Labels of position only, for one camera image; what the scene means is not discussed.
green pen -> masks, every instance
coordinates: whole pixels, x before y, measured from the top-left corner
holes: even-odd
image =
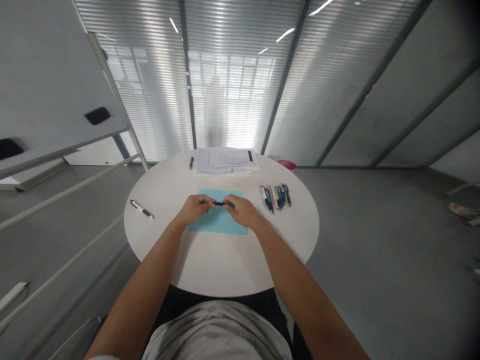
[[[268,204],[269,204],[269,208],[271,210],[271,212],[273,213],[274,212],[274,209],[273,209],[273,204],[272,204],[272,199],[270,198],[270,191],[264,187],[265,189],[265,194],[266,194],[266,199],[268,200]]]

table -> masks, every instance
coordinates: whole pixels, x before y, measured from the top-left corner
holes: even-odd
[[[266,156],[258,156],[260,168],[249,174],[206,175],[189,169],[195,150],[159,162],[135,184],[123,215],[130,246],[143,260],[188,195],[199,189],[242,191],[268,219],[293,252],[305,263],[319,236],[319,214],[312,195],[294,173]],[[261,197],[260,186],[288,185],[292,206],[272,214]],[[130,204],[138,201],[150,211],[150,219]],[[255,294],[274,286],[262,248],[252,230],[245,235],[185,231],[171,284],[196,294],[236,297]]]

gray floor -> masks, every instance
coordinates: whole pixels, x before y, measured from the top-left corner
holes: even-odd
[[[26,192],[0,192],[0,221],[100,170],[72,166]],[[35,291],[122,213],[142,174],[140,166],[122,167],[1,233],[0,294],[25,280]],[[478,207],[480,191],[442,198],[458,182],[433,171],[296,174],[320,217],[307,267],[371,358],[469,359],[478,340],[480,285],[465,263],[480,256],[480,228],[465,225],[446,204]],[[47,359],[85,321],[108,312],[137,265],[118,225],[0,336],[2,358]],[[93,321],[60,358],[78,359],[94,329]]]

blue paper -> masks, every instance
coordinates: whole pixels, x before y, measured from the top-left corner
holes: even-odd
[[[222,202],[227,195],[236,195],[243,198],[242,191],[225,191],[215,189],[198,189],[199,194],[205,194],[218,202]],[[189,231],[247,235],[248,229],[234,221],[232,216],[223,206],[216,206],[208,213],[204,213],[201,218],[188,226]]]

shoe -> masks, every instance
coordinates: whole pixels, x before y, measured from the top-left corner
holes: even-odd
[[[474,220],[480,216],[480,209],[472,209],[469,207],[462,206],[455,202],[448,204],[450,211],[458,216],[466,218],[468,220]]]

